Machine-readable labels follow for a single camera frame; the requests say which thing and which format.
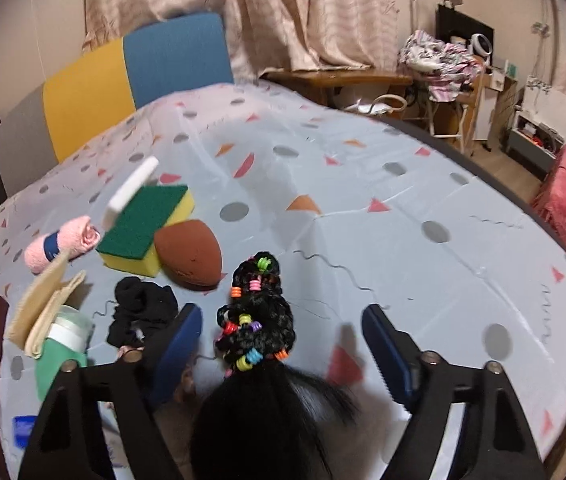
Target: floor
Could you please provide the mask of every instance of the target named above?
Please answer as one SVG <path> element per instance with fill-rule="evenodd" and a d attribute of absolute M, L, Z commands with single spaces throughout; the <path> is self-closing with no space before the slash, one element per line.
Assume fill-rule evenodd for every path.
<path fill-rule="evenodd" d="M 509 187 L 525 202 L 530 203 L 537 195 L 542 184 L 541 179 L 499 148 L 489 152 L 481 143 L 476 142 L 469 153 L 476 164 Z"/>

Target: yellow sponge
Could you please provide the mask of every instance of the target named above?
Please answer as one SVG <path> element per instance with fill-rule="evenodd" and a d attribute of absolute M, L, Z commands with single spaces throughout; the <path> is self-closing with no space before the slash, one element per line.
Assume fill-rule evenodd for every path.
<path fill-rule="evenodd" d="M 142 187 L 96 250 L 111 269 L 154 278 L 161 268 L 154 233 L 183 222 L 193 209 L 187 186 Z"/>

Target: wooden table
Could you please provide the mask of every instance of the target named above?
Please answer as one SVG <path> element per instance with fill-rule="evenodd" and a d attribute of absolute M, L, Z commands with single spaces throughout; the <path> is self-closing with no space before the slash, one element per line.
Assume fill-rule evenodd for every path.
<path fill-rule="evenodd" d="M 334 108 L 334 92 L 344 86 L 378 83 L 388 88 L 407 87 L 412 84 L 409 75 L 370 68 L 366 70 L 310 70 L 269 72 L 263 76 L 323 106 Z"/>

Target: black hair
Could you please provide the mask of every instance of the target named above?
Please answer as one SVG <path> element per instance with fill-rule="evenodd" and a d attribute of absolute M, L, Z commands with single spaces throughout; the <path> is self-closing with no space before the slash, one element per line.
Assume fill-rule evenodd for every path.
<path fill-rule="evenodd" d="M 215 345 L 231 375 L 204 400 L 194 423 L 197 480 L 305 480 L 314 456 L 332 477 L 314 407 L 330 408 L 343 422 L 353 420 L 355 407 L 340 387 L 282 363 L 297 336 L 279 272 L 272 254 L 255 254 L 234 271 L 240 296 L 218 309 L 224 330 Z"/>

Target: black cloth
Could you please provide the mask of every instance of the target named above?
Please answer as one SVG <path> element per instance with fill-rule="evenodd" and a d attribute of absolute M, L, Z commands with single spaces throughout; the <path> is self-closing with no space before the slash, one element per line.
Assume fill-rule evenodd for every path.
<path fill-rule="evenodd" d="M 167 327 L 179 312 L 179 304 L 169 285 L 142 282 L 136 276 L 123 278 L 114 288 L 119 303 L 114 310 L 107 341 L 117 348 L 143 346 L 159 330 Z M 143 332 L 141 341 L 133 329 Z"/>

